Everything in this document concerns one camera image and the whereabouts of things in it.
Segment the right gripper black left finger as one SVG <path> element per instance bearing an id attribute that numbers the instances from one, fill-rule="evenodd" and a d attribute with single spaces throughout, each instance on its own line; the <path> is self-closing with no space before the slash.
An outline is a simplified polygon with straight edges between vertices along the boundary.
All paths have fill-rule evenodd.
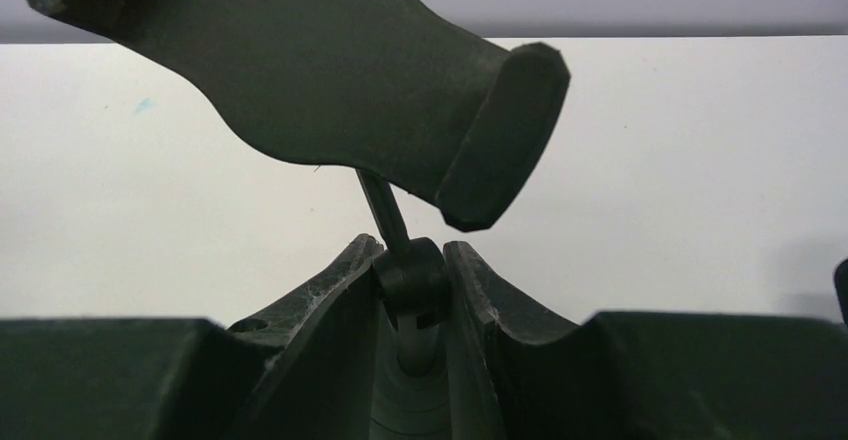
<path id="1" fill-rule="evenodd" d="M 204 318 L 1 324 L 5 439 L 365 439 L 381 252 L 362 234 L 224 328 Z"/>

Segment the black round-base phone stand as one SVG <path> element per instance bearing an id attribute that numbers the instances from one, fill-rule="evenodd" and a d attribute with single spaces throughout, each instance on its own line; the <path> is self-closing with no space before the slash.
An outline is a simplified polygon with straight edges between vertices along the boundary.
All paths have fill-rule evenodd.
<path id="1" fill-rule="evenodd" d="M 420 0 L 27 0 L 177 73 L 250 147 L 356 171 L 379 236 L 365 439 L 456 439 L 444 246 L 409 237 L 393 186 L 446 223 L 491 227 L 539 161 L 570 75 L 561 54 L 498 47 Z"/>

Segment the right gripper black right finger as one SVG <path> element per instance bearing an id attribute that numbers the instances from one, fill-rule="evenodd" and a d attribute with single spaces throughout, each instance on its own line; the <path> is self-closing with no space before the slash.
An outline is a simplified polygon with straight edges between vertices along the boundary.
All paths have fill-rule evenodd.
<path id="1" fill-rule="evenodd" d="M 456 439 L 843 439 L 847 329 L 822 319 L 604 311 L 569 321 L 465 242 L 452 283 Z"/>

